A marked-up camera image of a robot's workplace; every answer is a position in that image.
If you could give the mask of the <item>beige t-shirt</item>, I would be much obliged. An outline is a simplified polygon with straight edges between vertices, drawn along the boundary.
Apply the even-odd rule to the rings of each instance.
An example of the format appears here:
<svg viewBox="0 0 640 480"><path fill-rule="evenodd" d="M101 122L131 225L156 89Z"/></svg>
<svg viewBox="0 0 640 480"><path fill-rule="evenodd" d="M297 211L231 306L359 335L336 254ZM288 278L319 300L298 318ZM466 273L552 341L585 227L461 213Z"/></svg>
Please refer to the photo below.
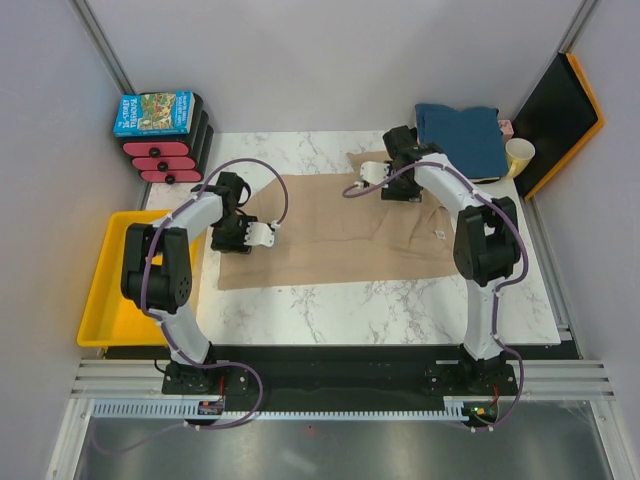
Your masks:
<svg viewBox="0 0 640 480"><path fill-rule="evenodd" d="M439 278L458 273L449 212L429 192L419 203L378 192L346 199L356 172L286 175L254 193L246 213L286 219L271 248L221 258L221 290Z"/></svg>

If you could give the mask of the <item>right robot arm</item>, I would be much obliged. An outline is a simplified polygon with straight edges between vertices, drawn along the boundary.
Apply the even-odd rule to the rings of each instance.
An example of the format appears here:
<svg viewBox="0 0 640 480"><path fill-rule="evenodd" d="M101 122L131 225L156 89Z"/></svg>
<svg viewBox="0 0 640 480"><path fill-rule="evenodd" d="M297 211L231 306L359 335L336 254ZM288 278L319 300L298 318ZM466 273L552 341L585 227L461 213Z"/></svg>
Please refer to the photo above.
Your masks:
<svg viewBox="0 0 640 480"><path fill-rule="evenodd" d="M381 197L409 200L426 190L455 218L453 259L466 280L468 320L459 363L447 367L443 379L481 393L506 374L498 293L521 258L515 203L508 197L488 197L440 147L420 144L407 126L389 130L383 142L390 161Z"/></svg>

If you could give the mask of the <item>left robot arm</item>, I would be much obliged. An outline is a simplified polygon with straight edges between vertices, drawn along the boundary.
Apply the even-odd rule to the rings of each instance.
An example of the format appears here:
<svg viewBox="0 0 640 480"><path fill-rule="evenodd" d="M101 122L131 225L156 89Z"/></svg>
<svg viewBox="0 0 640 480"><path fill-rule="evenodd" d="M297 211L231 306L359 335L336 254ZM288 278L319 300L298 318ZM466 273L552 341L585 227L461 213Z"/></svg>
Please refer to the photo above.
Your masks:
<svg viewBox="0 0 640 480"><path fill-rule="evenodd" d="M219 382L219 369L209 356L210 341L190 307L194 285L190 245L213 229L212 249L248 254L249 227L257 219L239 211L251 189L239 175L223 172L213 186L196 190L178 208L152 223L134 223L125 235L122 295L153 319L166 338L171 360L186 366L185 382L208 393Z"/></svg>

